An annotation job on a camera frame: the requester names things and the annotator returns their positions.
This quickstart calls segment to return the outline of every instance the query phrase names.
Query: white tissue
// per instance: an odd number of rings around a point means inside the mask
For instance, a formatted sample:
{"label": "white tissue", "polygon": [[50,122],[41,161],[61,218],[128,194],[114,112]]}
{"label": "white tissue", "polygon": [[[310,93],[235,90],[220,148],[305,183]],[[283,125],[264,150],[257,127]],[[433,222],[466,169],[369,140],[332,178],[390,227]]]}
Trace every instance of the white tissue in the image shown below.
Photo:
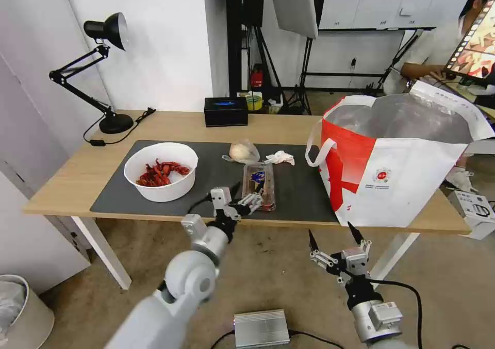
{"label": "white tissue", "polygon": [[294,156],[290,155],[288,153],[285,153],[284,151],[278,151],[275,154],[268,155],[266,161],[264,161],[264,162],[265,163],[274,163],[274,164],[281,163],[281,162],[288,162],[292,166],[295,165]]}

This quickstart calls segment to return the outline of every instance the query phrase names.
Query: trash can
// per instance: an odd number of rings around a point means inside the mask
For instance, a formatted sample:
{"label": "trash can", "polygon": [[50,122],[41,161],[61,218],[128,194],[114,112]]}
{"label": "trash can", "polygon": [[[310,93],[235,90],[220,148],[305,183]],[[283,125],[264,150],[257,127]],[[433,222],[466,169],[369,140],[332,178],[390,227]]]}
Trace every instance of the trash can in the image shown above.
{"label": "trash can", "polygon": [[0,275],[0,280],[15,282],[26,289],[21,312],[7,332],[7,343],[0,349],[38,349],[52,332],[55,316],[29,287],[27,281],[14,274]]}

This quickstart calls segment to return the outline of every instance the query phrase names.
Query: hand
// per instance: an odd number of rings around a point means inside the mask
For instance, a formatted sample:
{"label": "hand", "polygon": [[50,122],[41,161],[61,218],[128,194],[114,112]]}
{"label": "hand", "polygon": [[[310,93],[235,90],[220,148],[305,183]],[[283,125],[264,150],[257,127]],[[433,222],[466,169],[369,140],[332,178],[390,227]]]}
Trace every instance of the hand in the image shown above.
{"label": "hand", "polygon": [[445,68],[444,65],[429,65],[428,67],[430,69],[430,75],[431,76],[433,76],[439,80],[445,79],[446,74],[443,71],[443,69]]}

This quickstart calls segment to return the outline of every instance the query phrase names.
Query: bag handle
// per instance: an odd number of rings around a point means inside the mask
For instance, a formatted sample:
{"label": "bag handle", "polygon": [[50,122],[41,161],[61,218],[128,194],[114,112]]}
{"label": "bag handle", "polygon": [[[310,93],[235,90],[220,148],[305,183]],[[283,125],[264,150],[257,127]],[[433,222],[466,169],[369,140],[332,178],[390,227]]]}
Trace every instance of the bag handle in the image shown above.
{"label": "bag handle", "polygon": [[314,162],[311,161],[309,157],[309,151],[311,150],[311,147],[313,145],[313,140],[315,139],[316,131],[317,128],[321,126],[323,120],[319,120],[314,126],[313,129],[311,130],[311,133],[309,134],[308,142],[306,144],[306,162],[308,163],[309,166],[311,167],[316,167],[319,166],[326,158],[328,155],[328,152],[330,152],[330,149],[333,147],[337,147],[337,143],[334,142],[332,139],[327,139],[323,143],[323,145],[320,148],[320,152],[316,156],[316,159]]}

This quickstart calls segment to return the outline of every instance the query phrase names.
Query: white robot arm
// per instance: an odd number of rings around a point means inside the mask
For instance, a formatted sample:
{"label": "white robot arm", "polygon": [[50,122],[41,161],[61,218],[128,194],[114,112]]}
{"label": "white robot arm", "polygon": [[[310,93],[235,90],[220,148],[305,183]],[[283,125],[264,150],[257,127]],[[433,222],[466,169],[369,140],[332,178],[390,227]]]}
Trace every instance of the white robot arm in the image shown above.
{"label": "white robot arm", "polygon": [[106,349],[182,346],[189,320],[215,289],[218,265],[237,222],[261,206],[262,187],[238,202],[232,202],[229,188],[213,188],[206,200],[213,202],[215,220],[206,226],[197,214],[182,219],[192,249],[170,261],[162,283],[132,310]]}
{"label": "white robot arm", "polygon": [[359,230],[349,223],[358,247],[328,255],[318,249],[309,231],[309,258],[337,276],[337,282],[348,293],[347,307],[354,316],[354,326],[361,340],[371,349],[416,349],[397,339],[402,332],[399,324],[402,313],[394,302],[384,302],[373,289],[367,270],[371,241],[366,241]]}

